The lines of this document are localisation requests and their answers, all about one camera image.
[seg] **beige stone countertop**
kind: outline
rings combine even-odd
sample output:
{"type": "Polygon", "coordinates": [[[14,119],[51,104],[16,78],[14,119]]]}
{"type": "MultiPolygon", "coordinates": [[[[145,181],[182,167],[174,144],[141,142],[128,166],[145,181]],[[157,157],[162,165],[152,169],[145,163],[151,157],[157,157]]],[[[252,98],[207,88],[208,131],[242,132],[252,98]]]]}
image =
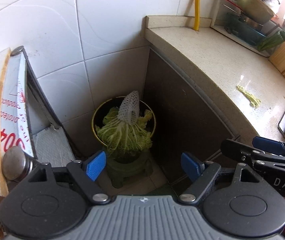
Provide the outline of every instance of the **beige stone countertop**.
{"type": "Polygon", "coordinates": [[[267,58],[212,28],[151,28],[145,38],[209,96],[244,143],[256,135],[284,141],[277,125],[285,111],[285,78],[267,58]],[[237,85],[259,98],[260,106],[250,106],[237,85]]]}

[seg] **gray gripper base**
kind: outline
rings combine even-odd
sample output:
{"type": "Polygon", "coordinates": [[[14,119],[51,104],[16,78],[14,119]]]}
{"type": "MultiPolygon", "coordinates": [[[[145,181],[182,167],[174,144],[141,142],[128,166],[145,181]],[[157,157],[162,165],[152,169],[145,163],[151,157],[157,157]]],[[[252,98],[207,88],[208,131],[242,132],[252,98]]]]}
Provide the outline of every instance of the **gray gripper base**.
{"type": "MultiPolygon", "coordinates": [[[[18,238],[8,236],[7,240],[18,238]]],[[[196,207],[171,196],[117,196],[95,206],[81,225],[56,240],[234,240],[212,228],[196,207]]],[[[280,235],[269,240],[284,240],[280,235]]]]}

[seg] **gold rim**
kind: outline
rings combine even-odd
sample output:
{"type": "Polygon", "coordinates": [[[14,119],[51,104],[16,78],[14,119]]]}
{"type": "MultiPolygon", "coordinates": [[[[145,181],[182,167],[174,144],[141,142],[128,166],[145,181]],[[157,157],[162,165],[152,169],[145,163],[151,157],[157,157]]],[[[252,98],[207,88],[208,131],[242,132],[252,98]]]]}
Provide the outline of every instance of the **gold rim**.
{"type": "MultiPolygon", "coordinates": [[[[107,102],[109,102],[110,100],[112,100],[112,98],[111,98],[111,99],[108,99],[108,100],[105,101],[105,102],[103,102],[103,103],[95,110],[95,112],[94,112],[94,114],[93,114],[93,117],[91,118],[91,130],[92,130],[92,132],[94,133],[94,136],[96,137],[96,139],[97,139],[102,145],[104,145],[104,146],[106,146],[106,147],[107,147],[107,144],[105,144],[105,143],[104,143],[102,140],[100,140],[100,138],[97,136],[96,130],[95,130],[95,128],[94,128],[94,119],[95,119],[95,116],[96,116],[96,113],[98,112],[98,110],[99,110],[104,104],[106,104],[107,102]]],[[[154,118],[154,129],[152,130],[151,135],[150,135],[150,137],[152,137],[152,136],[154,135],[154,133],[155,133],[155,130],[156,130],[156,117],[155,117],[154,111],[153,111],[145,102],[143,102],[142,100],[139,100],[139,101],[142,102],[143,104],[145,104],[145,106],[147,106],[147,107],[150,109],[150,111],[151,111],[151,113],[152,113],[152,116],[153,116],[153,118],[154,118]]]]}

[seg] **green pepper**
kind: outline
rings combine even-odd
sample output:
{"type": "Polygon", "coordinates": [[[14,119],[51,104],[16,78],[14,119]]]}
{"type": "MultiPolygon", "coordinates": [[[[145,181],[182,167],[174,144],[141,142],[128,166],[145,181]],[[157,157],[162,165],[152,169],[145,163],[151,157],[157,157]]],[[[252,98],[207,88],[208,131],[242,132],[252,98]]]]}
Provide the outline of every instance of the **green pepper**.
{"type": "Polygon", "coordinates": [[[268,37],[268,38],[264,39],[263,41],[261,41],[257,45],[257,49],[258,49],[258,51],[271,49],[271,48],[274,48],[274,47],[278,46],[279,44],[283,43],[284,41],[285,41],[285,31],[277,31],[271,37],[268,37]]]}

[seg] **yellow pipe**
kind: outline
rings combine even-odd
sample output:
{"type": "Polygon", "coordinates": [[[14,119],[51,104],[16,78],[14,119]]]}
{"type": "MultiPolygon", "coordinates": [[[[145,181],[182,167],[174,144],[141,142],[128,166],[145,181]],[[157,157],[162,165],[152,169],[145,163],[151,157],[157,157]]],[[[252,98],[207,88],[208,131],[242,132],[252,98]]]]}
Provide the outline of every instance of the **yellow pipe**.
{"type": "Polygon", "coordinates": [[[195,24],[194,24],[195,31],[199,31],[199,23],[200,23],[200,0],[195,0],[195,24]]]}

